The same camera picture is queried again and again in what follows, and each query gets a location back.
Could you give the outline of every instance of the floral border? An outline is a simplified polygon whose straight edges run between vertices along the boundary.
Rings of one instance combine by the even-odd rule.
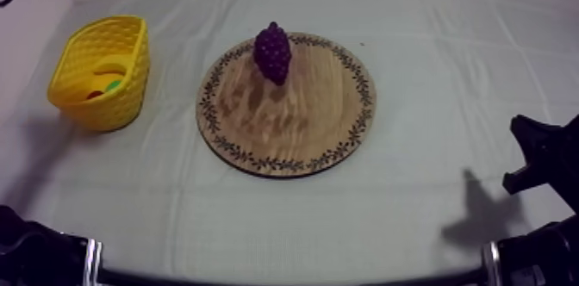
[[[362,143],[361,138],[369,128],[369,121],[372,118],[371,105],[373,105],[374,101],[370,93],[370,80],[364,75],[362,66],[350,56],[343,47],[335,46],[329,40],[299,34],[291,34],[288,36],[288,39],[296,45],[304,44],[309,47],[325,47],[331,49],[333,54],[342,62],[342,65],[352,72],[352,79],[356,81],[356,91],[359,94],[360,102],[364,106],[358,114],[356,121],[348,130],[347,141],[341,141],[334,148],[327,149],[320,157],[304,162],[301,160],[296,161],[294,159],[270,157],[258,159],[254,157],[252,152],[247,152],[243,150],[241,146],[229,142],[225,135],[219,135],[221,124],[217,119],[217,108],[214,101],[215,90],[221,84],[221,77],[229,63],[253,50],[251,41],[235,48],[232,52],[224,54],[221,59],[219,59],[209,74],[209,80],[207,80],[207,83],[202,87],[201,101],[198,105],[201,107],[201,114],[207,122],[208,131],[215,136],[211,142],[217,149],[226,152],[234,161],[240,164],[249,164],[257,171],[265,168],[272,171],[290,170],[298,173],[299,171],[308,169],[309,172],[312,173],[338,163]]]

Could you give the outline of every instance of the grape bunch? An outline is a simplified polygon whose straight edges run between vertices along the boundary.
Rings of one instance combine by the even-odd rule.
[[[255,39],[253,59],[264,77],[281,86],[290,70],[291,51],[288,35],[277,23],[261,32]]]

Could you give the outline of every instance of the wood grain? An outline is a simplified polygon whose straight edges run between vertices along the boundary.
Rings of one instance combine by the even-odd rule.
[[[283,86],[253,62],[253,40],[219,58],[197,95],[196,118],[209,147],[262,177],[303,177],[350,155],[370,130],[376,91],[362,63],[311,34],[289,34]]]

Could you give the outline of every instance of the white fabric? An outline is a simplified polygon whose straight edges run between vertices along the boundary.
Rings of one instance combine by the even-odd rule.
[[[146,18],[153,63],[139,118],[91,135],[58,118],[45,91],[66,38],[112,14]],[[236,171],[196,127],[204,73],[270,21],[347,47],[377,87],[367,140],[302,180]],[[80,4],[0,130],[0,196],[103,241],[108,266],[164,276],[348,283],[471,267],[483,242],[570,215],[548,187],[509,198],[501,178],[523,165],[513,116],[579,114],[578,69],[579,18],[509,0]]]

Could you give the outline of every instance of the yellow basket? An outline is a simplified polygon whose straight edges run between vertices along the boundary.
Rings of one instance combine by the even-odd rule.
[[[136,16],[103,18],[79,29],[68,40],[48,87],[48,100],[88,129],[123,127],[139,114],[149,65],[145,21]],[[93,78],[107,68],[111,75],[121,75],[120,83],[87,99],[98,83]]]

